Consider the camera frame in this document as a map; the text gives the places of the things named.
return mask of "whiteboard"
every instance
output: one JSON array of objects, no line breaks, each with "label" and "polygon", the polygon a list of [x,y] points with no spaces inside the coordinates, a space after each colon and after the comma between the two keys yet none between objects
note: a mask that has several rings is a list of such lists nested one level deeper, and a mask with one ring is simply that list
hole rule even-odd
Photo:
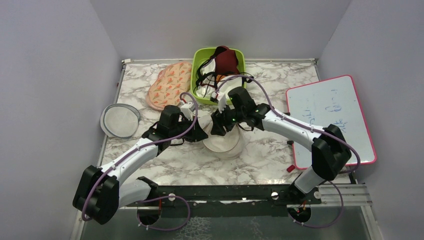
[{"label": "whiteboard", "polygon": [[[349,75],[318,81],[287,90],[290,116],[306,123],[327,127],[334,124],[340,128],[346,142],[359,154],[361,164],[371,164],[377,159],[354,80]],[[311,152],[295,142],[294,165],[306,169],[312,164]],[[355,165],[352,157],[346,165]]]}]

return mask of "red eraser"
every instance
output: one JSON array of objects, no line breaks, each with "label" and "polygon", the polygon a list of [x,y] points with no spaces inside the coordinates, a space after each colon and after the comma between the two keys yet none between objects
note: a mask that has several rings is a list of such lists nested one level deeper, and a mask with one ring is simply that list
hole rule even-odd
[{"label": "red eraser", "polygon": [[291,165],[287,168],[287,172],[291,173],[293,170],[295,170],[295,165]]}]

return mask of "table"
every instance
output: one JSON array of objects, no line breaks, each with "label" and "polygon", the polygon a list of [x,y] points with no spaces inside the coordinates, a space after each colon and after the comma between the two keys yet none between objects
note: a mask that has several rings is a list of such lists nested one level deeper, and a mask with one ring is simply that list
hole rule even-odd
[{"label": "table", "polygon": [[[105,143],[102,164],[109,163],[132,147],[141,135],[155,123],[160,112],[146,103],[149,87],[158,73],[168,64],[131,63],[126,65],[118,94],[118,103],[129,104],[141,114],[136,133],[129,139],[109,137]],[[287,111],[286,90],[295,86],[318,81],[312,62],[247,62],[246,71],[265,88],[272,104],[282,112]],[[247,85],[257,104],[266,99],[255,83]],[[200,105],[199,116],[210,115],[216,106]],[[278,134],[255,129],[244,132],[245,148],[232,160],[221,160],[204,148],[201,142],[172,146],[158,157],[148,161],[128,182],[145,176],[159,185],[253,185],[290,184],[301,172],[287,172],[293,164],[293,150],[286,144],[287,138]],[[339,175],[335,183],[350,183],[347,174]]]}]

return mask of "transparent bowl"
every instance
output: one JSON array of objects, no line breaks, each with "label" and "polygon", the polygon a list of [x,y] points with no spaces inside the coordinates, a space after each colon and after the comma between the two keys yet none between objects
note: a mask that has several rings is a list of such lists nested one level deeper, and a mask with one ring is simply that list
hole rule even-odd
[{"label": "transparent bowl", "polygon": [[245,138],[239,126],[234,126],[225,136],[211,135],[212,122],[203,128],[209,138],[202,141],[205,148],[224,160],[235,159],[245,148]]}]

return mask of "metal frame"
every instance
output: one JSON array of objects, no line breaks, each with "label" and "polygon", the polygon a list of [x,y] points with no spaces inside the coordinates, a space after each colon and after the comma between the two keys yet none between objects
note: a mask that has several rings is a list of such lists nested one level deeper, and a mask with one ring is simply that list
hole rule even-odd
[{"label": "metal frame", "polygon": [[[125,74],[125,69],[127,64],[143,64],[143,63],[160,63],[160,64],[166,64],[166,63],[175,63],[176,61],[191,61],[191,58],[179,58],[179,59],[151,59],[151,60],[132,60],[132,59],[126,59],[122,61],[122,70],[121,75],[119,78],[119,84],[118,88],[115,94],[114,98],[114,104],[117,103],[119,93],[121,90],[122,81]],[[246,59],[246,62],[282,62],[282,63],[313,63],[315,67],[315,71],[318,77],[318,80],[321,81],[321,77],[318,72],[318,66],[317,66],[318,59],[315,58],[309,58],[309,59],[257,59],[257,58],[251,58]],[[107,142],[108,136],[105,134],[103,143],[101,146],[99,158],[97,160],[97,166],[102,165],[103,156],[105,153],[106,148],[106,142]],[[340,189],[340,192],[343,197],[344,206],[358,206],[361,207],[363,217],[365,219],[365,223],[369,232],[369,235],[372,240],[382,240],[382,235],[380,233],[379,226],[376,222],[376,219],[374,217],[374,214],[372,212],[371,206],[373,205],[373,202],[371,200],[371,197],[368,193],[367,187],[364,184],[336,184],[337,187]],[[308,207],[311,208],[320,208],[320,207],[337,207],[341,205],[340,202],[340,196],[336,189],[332,185],[320,185],[318,187],[319,192],[321,193],[321,204],[307,204]],[[287,205],[287,208],[297,207],[298,205]],[[137,210],[153,210],[153,209],[159,209],[156,206],[126,206],[121,209],[137,209]],[[73,230],[70,236],[71,240],[80,240],[83,228],[84,228],[85,222],[81,219],[81,211],[77,211],[75,223],[73,226]]]}]

